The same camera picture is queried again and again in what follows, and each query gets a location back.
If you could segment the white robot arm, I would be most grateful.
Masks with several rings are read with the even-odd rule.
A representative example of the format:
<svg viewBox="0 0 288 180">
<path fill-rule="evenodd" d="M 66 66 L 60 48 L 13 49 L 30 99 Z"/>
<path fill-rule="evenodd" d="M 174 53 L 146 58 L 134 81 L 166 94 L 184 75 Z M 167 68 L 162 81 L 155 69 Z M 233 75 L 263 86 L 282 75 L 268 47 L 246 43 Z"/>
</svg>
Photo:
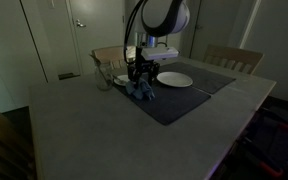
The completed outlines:
<svg viewBox="0 0 288 180">
<path fill-rule="evenodd" d="M 160 64 L 157 59 L 174 58 L 179 51 L 174 47 L 136 46 L 135 59 L 127 60 L 128 39 L 137 14 L 140 14 L 142 29 L 148 36 L 159 38 L 179 33 L 186 28 L 190 20 L 190 10 L 185 0 L 139 0 L 127 21 L 123 42 L 123 57 L 127 64 L 128 78 L 135 88 L 140 85 L 140 78 L 148 74 L 147 82 L 157 76 Z"/>
</svg>

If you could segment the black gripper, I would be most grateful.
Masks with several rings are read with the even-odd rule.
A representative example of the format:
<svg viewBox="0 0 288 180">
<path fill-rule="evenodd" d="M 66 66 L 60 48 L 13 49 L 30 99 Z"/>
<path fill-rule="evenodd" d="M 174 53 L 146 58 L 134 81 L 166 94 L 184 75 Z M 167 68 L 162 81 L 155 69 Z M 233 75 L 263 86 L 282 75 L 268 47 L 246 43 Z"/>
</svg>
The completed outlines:
<svg viewBox="0 0 288 180">
<path fill-rule="evenodd" d="M 128 78 L 135 89 L 139 86 L 139 79 L 147 74 L 148 84 L 152 85 L 153 79 L 159 72 L 160 64 L 154 61 L 135 61 L 127 66 Z"/>
</svg>

